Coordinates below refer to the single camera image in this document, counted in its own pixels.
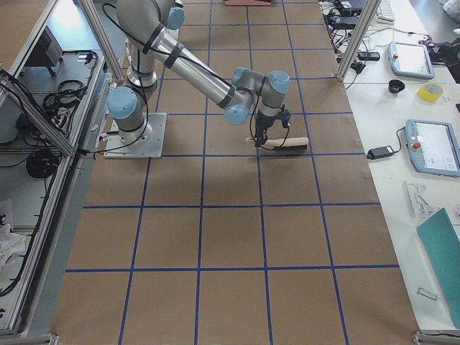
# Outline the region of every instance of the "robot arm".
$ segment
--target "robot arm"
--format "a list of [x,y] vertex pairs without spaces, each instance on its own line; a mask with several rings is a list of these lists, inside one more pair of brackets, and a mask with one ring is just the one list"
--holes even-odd
[[177,29],[183,23],[183,9],[178,0],[118,0],[116,13],[121,29],[134,46],[128,80],[143,88],[148,97],[157,85],[154,71],[157,59],[225,109],[224,117],[231,124],[243,124],[254,97],[259,96],[262,102],[256,117],[256,146],[267,141],[267,130],[276,119],[288,127],[290,114],[282,104],[290,85],[287,73],[273,71],[263,75],[237,68],[231,84],[226,82],[166,30]]

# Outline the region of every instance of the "black strap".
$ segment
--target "black strap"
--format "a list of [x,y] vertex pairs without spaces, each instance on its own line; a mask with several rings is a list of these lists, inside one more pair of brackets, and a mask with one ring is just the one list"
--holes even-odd
[[182,49],[184,49],[184,45],[178,42],[172,49],[170,56],[166,59],[164,64],[165,67],[171,68],[174,65],[175,61],[178,59],[178,56],[180,55],[180,52],[182,52]]
[[235,96],[235,90],[236,90],[236,88],[234,86],[230,87],[229,92],[226,94],[226,96],[221,101],[221,103],[217,104],[217,106],[219,108],[221,108],[221,109],[224,109],[226,107],[226,105],[229,104],[229,102],[231,101],[233,96]]
[[158,13],[158,20],[161,22],[161,9],[160,9],[160,6],[158,5],[158,3],[155,1],[155,0],[150,0],[153,4],[153,6],[155,6],[155,8],[157,9],[157,13]]
[[142,52],[146,55],[152,44],[153,44],[153,41],[156,40],[156,38],[158,37],[158,35],[160,34],[161,30],[163,29],[163,27],[165,27],[163,24],[158,24],[158,26],[155,28],[155,30],[153,30],[153,33],[152,35],[150,35],[150,38],[149,40],[147,41],[147,43],[145,44],[144,46],[144,49],[142,50]]

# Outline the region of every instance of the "metal mounting plate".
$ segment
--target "metal mounting plate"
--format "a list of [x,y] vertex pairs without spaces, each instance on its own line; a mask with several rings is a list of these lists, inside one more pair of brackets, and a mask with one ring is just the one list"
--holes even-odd
[[[110,136],[107,141],[106,150],[115,149],[113,152],[105,152],[103,155],[107,159],[132,159],[132,158],[161,158],[163,142],[165,138],[166,113],[149,114],[149,123],[153,128],[153,135],[149,136],[141,145],[124,146],[118,135]],[[111,131],[118,131],[115,121],[112,123]]]

